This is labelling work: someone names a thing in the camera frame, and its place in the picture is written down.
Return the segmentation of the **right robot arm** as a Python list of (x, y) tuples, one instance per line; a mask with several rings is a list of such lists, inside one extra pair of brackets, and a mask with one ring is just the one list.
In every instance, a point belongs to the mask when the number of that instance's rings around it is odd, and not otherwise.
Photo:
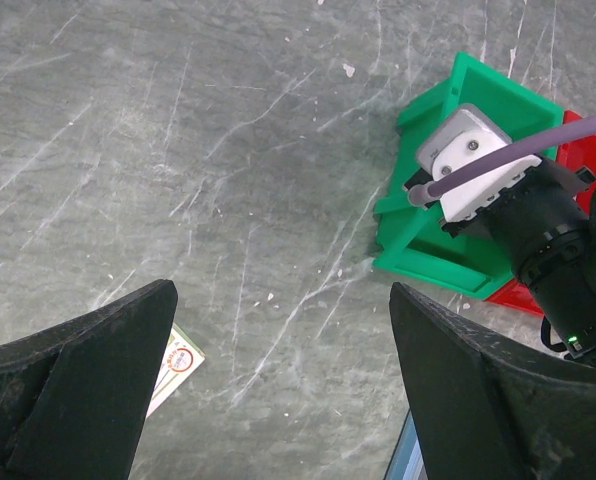
[(490, 238), (543, 312), (541, 341), (596, 368), (596, 178), (544, 159), (471, 220), (443, 231)]

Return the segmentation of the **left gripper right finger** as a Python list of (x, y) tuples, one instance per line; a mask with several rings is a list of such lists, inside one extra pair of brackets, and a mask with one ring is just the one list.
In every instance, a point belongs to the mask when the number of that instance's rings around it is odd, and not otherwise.
[(389, 311), (431, 479), (596, 479), (596, 369), (394, 283)]

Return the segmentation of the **blue card holder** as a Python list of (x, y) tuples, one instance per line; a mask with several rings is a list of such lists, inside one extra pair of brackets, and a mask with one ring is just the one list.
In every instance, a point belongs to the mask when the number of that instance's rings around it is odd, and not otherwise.
[(427, 479), (422, 451), (417, 437), (412, 413), (407, 412), (398, 442), (392, 453), (385, 480)]

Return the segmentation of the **red plastic bin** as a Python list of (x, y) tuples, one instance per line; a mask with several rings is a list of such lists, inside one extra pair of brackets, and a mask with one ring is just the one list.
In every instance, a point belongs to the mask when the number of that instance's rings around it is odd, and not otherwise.
[[(559, 146), (556, 161), (572, 171), (587, 167), (596, 177), (596, 135)], [(590, 213), (595, 189), (596, 181), (576, 196), (577, 204), (587, 214)], [(486, 301), (528, 314), (543, 315), (542, 309), (533, 300), (529, 290), (515, 279), (510, 280)]]

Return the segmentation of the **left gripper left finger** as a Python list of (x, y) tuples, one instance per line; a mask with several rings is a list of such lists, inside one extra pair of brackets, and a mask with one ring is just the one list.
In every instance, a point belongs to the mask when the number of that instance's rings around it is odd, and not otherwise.
[(178, 301), (156, 280), (0, 345), (0, 479), (126, 479)]

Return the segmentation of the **green plastic bin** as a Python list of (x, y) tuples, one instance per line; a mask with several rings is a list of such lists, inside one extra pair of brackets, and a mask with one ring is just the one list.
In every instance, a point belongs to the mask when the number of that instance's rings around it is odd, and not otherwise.
[(377, 201), (377, 268), (486, 299), (512, 278), (503, 252), (490, 239), (451, 237), (441, 228), (439, 205), (409, 204), (403, 189), (420, 167), (415, 153), (458, 106), (478, 107), (512, 140), (559, 126), (564, 109), (471, 55), (456, 55), (447, 79), (412, 100), (401, 112), (397, 161), (388, 193)]

